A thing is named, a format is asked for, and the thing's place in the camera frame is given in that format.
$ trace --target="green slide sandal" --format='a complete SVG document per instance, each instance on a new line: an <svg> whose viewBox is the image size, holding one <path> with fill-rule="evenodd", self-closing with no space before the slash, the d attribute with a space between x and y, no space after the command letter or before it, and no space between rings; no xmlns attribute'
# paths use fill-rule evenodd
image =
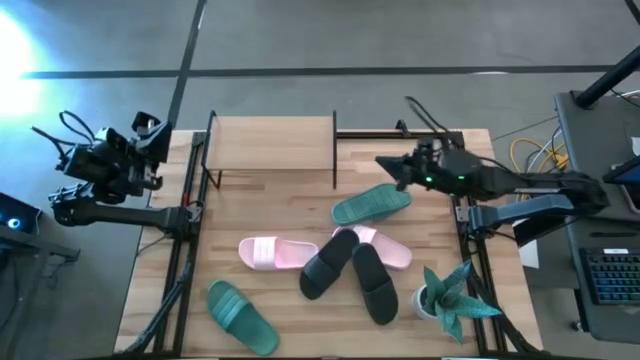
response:
<svg viewBox="0 0 640 360"><path fill-rule="evenodd" d="M276 330L240 290L224 280L209 286L207 309L220 327L258 355L270 355L280 345Z"/></svg>
<svg viewBox="0 0 640 360"><path fill-rule="evenodd" d="M331 210L331 216L338 225L351 225L364 220L384 218L409 204L409 193L396 191L396 184L381 184L339 202Z"/></svg>

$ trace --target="concrete floor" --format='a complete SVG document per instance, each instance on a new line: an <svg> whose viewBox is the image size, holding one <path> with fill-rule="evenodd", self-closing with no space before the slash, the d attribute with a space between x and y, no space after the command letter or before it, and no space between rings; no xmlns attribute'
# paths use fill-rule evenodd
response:
<svg viewBox="0 0 640 360"><path fill-rule="evenodd" d="M9 34L0 45L12 49L0 59L0 149L16 154L3 157L0 191L45 210L47 239L82 249L78 263L61 270L55 290L41 289L21 359L111 352L140 234L134 226L55 224L46 196L74 180L53 170L54 148L29 126L73 138L58 123L58 111L74 111L94 129L112 126L123 133L138 110L165 117L175 77L69 78L80 71L179 70L196 3L0 3L0 34ZM606 65L638 45L639 32L621 0L219 0L207 4L191 68ZM62 79L15 80L20 71L54 72ZM555 93L583 89L599 75L196 78L187 82L177 128L203 129L211 108L225 115L336 109L341 128L390 127L399 118L417 127L402 99L413 95L447 126L488 128L497 137L553 116ZM618 90L637 88L640 77L634 75ZM546 142L556 127L549 121L497 140L497 158L509 161L513 139ZM128 204L147 201L148 195ZM572 332L568 322L577 312L569 291L532 288L532 297L547 350L607 359L634 358L640 351ZM11 301L0 298L0 318Z"/></svg>

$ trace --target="keyboard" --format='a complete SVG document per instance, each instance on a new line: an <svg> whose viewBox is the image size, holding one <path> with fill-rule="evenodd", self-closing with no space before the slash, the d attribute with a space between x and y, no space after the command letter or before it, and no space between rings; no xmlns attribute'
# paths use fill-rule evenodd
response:
<svg viewBox="0 0 640 360"><path fill-rule="evenodd" d="M580 249L594 304L640 305L640 249Z"/></svg>

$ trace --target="wooden shelf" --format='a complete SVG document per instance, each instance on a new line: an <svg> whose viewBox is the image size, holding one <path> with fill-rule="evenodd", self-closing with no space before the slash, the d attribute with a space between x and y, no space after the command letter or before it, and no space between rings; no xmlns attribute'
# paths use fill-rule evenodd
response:
<svg viewBox="0 0 640 360"><path fill-rule="evenodd" d="M210 170L329 170L333 157L331 116L214 119Z"/></svg>

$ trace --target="desk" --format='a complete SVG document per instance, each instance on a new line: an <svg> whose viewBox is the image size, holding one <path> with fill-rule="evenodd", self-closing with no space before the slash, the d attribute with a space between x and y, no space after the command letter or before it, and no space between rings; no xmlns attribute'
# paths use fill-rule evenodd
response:
<svg viewBox="0 0 640 360"><path fill-rule="evenodd" d="M602 179L613 164L633 158L629 136L640 135L640 109L616 97L602 97L591 110L578 108L571 94L555 97L560 125L567 144L571 168L594 179ZM640 247L640 238L592 238L592 232L629 232L620 221L638 222L640 215L629 210L620 188L603 184L611 206L594 218L581 219L567 226L569 247L576 269L580 290L577 300L581 320L598 340L640 343L635 329L638 324L638 308L601 306L591 302L589 288L578 251L588 247Z"/></svg>
<svg viewBox="0 0 640 360"><path fill-rule="evenodd" d="M493 157L488 131L463 130L463 133L469 150ZM153 206L179 203L188 156L185 149L189 148L190 139L191 132L174 132L169 164L159 169L165 176L165 186L153 193ZM238 286L280 332L281 345L273 356L477 355L470 320L462 321L465 336L463 345L459 346L441 331L436 321L418 319L410 305L412 292L423 283L424 265L446 275L461 262L451 202L446 195L411 187L412 205L375 224L386 235L410 247L414 255L409 269L390 272L400 307L396 319L384 327L375 325L369 318L350 265L320 299L312 302L299 292L298 271L255 272L237 255L239 241L256 235L278 235L322 246L336 227L330 216L336 202L373 185L391 181L375 164L375 155L400 155L410 152L414 146L415 140L338 140L335 190L332 170L328 169L225 169L220 189L209 190L203 214L181 355L254 356L225 334L207 313L207 287L218 279ZM331 144L326 153L332 153ZM159 235L154 229L145 229L140 245ZM500 305L527 340L541 348L516 244L496 237L487 246ZM157 310L170 248L170 242L166 241L149 248L137 259L116 350L128 346ZM169 317L167 339L173 338L172 321L175 321L175 315ZM486 329L490 336L490 327L486 326Z"/></svg>

